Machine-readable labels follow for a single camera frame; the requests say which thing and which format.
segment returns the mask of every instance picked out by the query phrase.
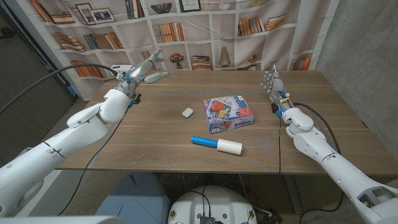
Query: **bookshelf backdrop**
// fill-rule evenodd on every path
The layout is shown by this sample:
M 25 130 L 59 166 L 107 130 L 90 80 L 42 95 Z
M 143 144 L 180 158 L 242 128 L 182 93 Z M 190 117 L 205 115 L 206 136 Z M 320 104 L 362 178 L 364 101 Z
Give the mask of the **bookshelf backdrop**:
M 338 1 L 17 0 L 63 66 L 137 64 L 163 49 L 156 70 L 177 69 L 173 54 L 183 70 L 314 70 Z M 111 76 L 67 73 L 84 100 Z

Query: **cardboard box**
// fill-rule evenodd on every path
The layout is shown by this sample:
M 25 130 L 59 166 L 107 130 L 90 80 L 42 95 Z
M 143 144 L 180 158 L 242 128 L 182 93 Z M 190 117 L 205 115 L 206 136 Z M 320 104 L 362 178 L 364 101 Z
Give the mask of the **cardboard box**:
M 203 100 L 203 111 L 211 134 L 253 123 L 254 114 L 242 96 Z

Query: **framed photo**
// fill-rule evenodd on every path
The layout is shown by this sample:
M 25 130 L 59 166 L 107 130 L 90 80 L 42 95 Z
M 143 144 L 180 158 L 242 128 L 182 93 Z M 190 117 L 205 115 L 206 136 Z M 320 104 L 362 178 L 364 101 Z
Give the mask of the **framed photo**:
M 103 24 L 106 22 L 115 22 L 112 12 L 109 8 L 92 9 L 90 14 L 95 24 Z
M 91 5 L 89 3 L 77 4 L 76 8 L 79 10 L 79 13 L 86 21 L 88 25 L 94 25 L 95 21 L 90 14 L 90 10 L 92 10 Z
M 85 18 L 83 18 L 83 16 L 80 14 L 80 11 L 78 8 L 70 8 L 70 9 L 75 13 L 75 15 L 77 16 L 77 18 L 79 18 L 79 20 L 82 24 L 87 24 L 85 21 Z
M 199 0 L 179 0 L 181 12 L 201 11 Z

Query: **black connector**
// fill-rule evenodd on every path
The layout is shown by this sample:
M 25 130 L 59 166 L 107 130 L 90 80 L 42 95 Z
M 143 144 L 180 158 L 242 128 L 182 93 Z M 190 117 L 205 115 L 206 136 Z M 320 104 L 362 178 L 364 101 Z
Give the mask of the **black connector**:
M 278 105 L 276 105 L 275 103 L 271 103 L 271 110 L 272 110 L 272 113 L 276 113 L 276 111 L 279 110 Z

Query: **bowl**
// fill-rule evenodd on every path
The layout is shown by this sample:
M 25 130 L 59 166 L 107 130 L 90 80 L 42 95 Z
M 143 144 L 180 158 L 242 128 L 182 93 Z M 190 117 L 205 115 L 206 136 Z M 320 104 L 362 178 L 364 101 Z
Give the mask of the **bowl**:
M 172 8 L 171 3 L 163 3 L 163 4 L 154 4 L 150 6 L 156 13 L 163 14 L 168 13 Z

